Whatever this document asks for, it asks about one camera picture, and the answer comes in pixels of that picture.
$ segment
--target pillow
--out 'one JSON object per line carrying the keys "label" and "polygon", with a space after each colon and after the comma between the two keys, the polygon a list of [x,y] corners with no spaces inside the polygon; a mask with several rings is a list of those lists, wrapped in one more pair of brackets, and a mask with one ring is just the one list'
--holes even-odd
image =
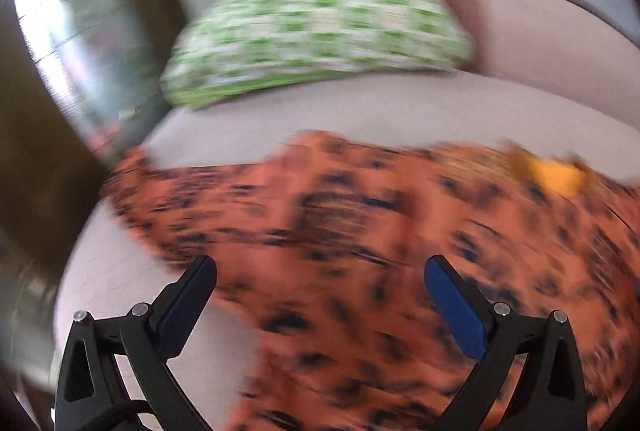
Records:
{"label": "pillow", "polygon": [[450,69],[472,54],[441,0],[221,0],[180,34],[168,101],[227,96],[383,69]]}

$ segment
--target green checkered pillow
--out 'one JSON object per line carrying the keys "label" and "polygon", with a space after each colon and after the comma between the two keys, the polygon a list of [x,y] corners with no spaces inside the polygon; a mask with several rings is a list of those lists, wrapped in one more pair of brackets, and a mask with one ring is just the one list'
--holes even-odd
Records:
{"label": "green checkered pillow", "polygon": [[354,72],[450,69],[471,55],[441,0],[221,0],[180,34],[162,89],[200,108]]}

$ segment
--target silver screw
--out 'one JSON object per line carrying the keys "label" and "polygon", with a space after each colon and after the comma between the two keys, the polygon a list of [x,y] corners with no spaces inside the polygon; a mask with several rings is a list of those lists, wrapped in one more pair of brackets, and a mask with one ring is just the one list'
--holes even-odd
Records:
{"label": "silver screw", "polygon": [[133,308],[131,309],[131,313],[135,317],[142,317],[147,312],[149,312],[149,305],[146,303],[138,303],[137,305],[133,305]]}
{"label": "silver screw", "polygon": [[81,323],[86,319],[86,310],[79,310],[74,314],[74,321],[76,323]]}
{"label": "silver screw", "polygon": [[511,313],[511,308],[507,303],[496,303],[494,305],[494,312],[498,316],[508,316]]}
{"label": "silver screw", "polygon": [[565,323],[567,319],[569,319],[564,312],[561,310],[556,310],[554,312],[554,319],[559,323]]}

